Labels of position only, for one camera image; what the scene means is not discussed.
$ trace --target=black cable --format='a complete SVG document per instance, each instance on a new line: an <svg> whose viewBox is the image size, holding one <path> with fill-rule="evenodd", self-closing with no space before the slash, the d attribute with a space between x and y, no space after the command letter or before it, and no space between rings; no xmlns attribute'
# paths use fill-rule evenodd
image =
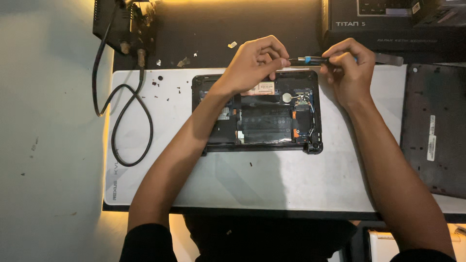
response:
<svg viewBox="0 0 466 262"><path fill-rule="evenodd" d="M120 163L123 166L135 166L139 162L141 162L141 160L143 160L143 158L146 156L147 152L149 151L149 148L151 147L152 138L154 136L154 126L153 126L153 123L152 123L151 114L149 113L149 110L145 106L142 99L139 97L139 92L141 91L141 88L142 88L142 85L143 85L143 82L144 82L144 68L141 67L140 70L139 70L139 85L137 86L136 91L134 91L134 89L132 87L130 87L129 85L127 85L127 84L121 84L121 85L117 86L110 93L110 96L109 96L109 98L107 98L107 101L105 102L105 105L103 106L101 112L99 112L99 106L97 105L97 69L99 68L100 59L101 59L102 54L103 54L103 49L105 48L105 40L107 39L107 36L109 34L110 28L111 28L112 23L113 23L113 18L115 17L115 13L116 13L117 9L118 9L118 4L116 3L115 8L113 9L113 13L112 13L112 15L110 17L109 25L107 27L107 30L105 31L105 35L103 36L102 42L100 43L99 49L97 51L96 60L94 61L94 67L92 69L92 99L94 100L94 110L96 111L97 116L101 117L101 116L103 116L105 110L107 109L108 105L110 104L110 101L112 100L113 96L121 88L126 87L127 89L129 89L131 91L131 93L133 93L133 96L128 100L126 105L121 110L120 115L118 115L118 118L116 119L115 126L113 127L113 132L112 132L112 137L111 137L110 143L112 145L113 155L115 156L118 163ZM149 142L147 143L147 147L146 147L144 153L142 154L142 156L134 163L126 163L118 155L118 149L116 149L116 146L115 146L115 136L116 136L118 126L120 125L121 118L123 117L123 114L126 112L126 109L128 109L128 107L130 106L131 102L133 102L134 98L136 98L137 101L141 104L142 108L144 109L144 112L147 115L147 119L149 120L150 134L149 134Z"/></svg>

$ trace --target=desk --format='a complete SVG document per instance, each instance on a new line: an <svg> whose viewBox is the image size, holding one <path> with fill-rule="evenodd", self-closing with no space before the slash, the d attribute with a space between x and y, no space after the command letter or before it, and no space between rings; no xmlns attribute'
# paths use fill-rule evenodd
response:
<svg viewBox="0 0 466 262"><path fill-rule="evenodd" d="M376 66L371 85L376 106L398 142L405 71L406 66ZM190 116L192 78L222 72L223 69L146 71L140 96L153 118L152 147L143 161L126 168L115 164L107 141L105 210L128 210L147 170ZM321 80L319 76L324 144L321 154L307 155L301 151L210 152L194 167L172 212L379 219L367 193L350 120L335 102L333 91ZM112 88L121 83L137 86L137 82L138 71L118 71L113 75ZM129 97L130 92L123 91L112 102L110 127ZM144 151L148 136L147 118L140 105L133 103L116 135L119 154L128 162L136 160ZM435 199L447 220L466 221L466 200L439 195L435 195Z"/></svg>

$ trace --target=debris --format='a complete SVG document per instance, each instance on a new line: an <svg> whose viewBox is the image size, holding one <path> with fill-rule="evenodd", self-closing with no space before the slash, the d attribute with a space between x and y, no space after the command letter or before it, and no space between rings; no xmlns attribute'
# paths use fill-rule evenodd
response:
<svg viewBox="0 0 466 262"><path fill-rule="evenodd" d="M189 60L189 58L187 56L185 56L185 58L183 60L181 60L180 62L178 62L178 67L183 67L185 65L189 65L191 63L191 60Z"/></svg>
<svg viewBox="0 0 466 262"><path fill-rule="evenodd" d="M237 45L237 43L236 43L236 42L233 42L233 43L231 43L231 44L228 44L228 47L229 47L229 48L234 48L236 45Z"/></svg>

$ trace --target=black box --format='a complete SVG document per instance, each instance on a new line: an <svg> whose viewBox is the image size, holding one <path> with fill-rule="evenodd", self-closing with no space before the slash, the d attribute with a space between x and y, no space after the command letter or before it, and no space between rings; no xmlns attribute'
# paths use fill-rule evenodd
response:
<svg viewBox="0 0 466 262"><path fill-rule="evenodd" d="M466 26L466 0L412 0L416 27Z"/></svg>
<svg viewBox="0 0 466 262"><path fill-rule="evenodd" d="M383 6L379 10L372 8L374 12L369 14L363 12L364 4L364 0L322 0L325 48L352 37L371 50L438 53L449 51L464 40L464 28L414 28L409 9L403 12L408 3L385 9L386 12Z"/></svg>

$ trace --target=man's right hand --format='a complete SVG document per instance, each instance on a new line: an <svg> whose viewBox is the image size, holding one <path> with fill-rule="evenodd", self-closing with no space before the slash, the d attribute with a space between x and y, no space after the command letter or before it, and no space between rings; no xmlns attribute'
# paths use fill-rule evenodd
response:
<svg viewBox="0 0 466 262"><path fill-rule="evenodd" d="M327 77L335 97L346 110L360 103L372 102L370 82L375 66L372 51L348 38L330 47L322 57L330 57L331 65L323 64L320 72Z"/></svg>

